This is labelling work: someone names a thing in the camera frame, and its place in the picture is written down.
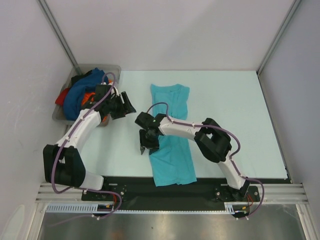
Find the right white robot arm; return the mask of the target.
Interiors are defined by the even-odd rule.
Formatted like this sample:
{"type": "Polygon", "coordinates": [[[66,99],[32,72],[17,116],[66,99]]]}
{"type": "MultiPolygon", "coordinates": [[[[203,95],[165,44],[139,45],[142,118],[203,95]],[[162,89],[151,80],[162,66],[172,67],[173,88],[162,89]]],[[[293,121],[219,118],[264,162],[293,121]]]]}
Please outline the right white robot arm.
{"type": "Polygon", "coordinates": [[[140,152],[149,155],[160,149],[160,136],[174,136],[194,141],[200,152],[210,162],[216,163],[224,177],[231,196],[242,201],[249,194],[250,183],[237,172],[230,151],[231,134],[222,129],[212,118],[202,123],[187,122],[159,113],[152,116],[141,112],[134,121],[139,127],[140,152]]]}

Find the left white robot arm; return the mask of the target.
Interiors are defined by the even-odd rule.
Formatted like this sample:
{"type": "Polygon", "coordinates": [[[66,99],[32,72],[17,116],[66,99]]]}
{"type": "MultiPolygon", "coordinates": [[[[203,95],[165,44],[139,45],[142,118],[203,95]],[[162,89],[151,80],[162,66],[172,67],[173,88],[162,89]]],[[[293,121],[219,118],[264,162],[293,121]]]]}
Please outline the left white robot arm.
{"type": "Polygon", "coordinates": [[[116,120],[135,112],[125,91],[118,92],[111,83],[98,84],[95,94],[81,106],[68,132],[56,144],[44,147],[45,180],[52,186],[59,184],[68,188],[93,190],[98,199],[107,199],[111,188],[104,184],[103,176],[86,170],[81,151],[92,131],[105,118],[116,120]]]}

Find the light blue t-shirt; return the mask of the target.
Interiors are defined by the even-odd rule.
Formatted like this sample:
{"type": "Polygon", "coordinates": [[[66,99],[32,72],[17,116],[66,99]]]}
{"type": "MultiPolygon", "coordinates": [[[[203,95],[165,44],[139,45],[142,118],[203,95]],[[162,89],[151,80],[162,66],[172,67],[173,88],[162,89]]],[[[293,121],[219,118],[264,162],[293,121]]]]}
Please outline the light blue t-shirt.
{"type": "MultiPolygon", "coordinates": [[[[150,86],[152,115],[164,114],[167,103],[168,115],[186,120],[187,101],[190,88],[181,84],[172,86],[150,86]]],[[[153,179],[157,187],[187,185],[197,181],[189,141],[178,136],[160,136],[159,150],[149,156],[153,179]]]]}

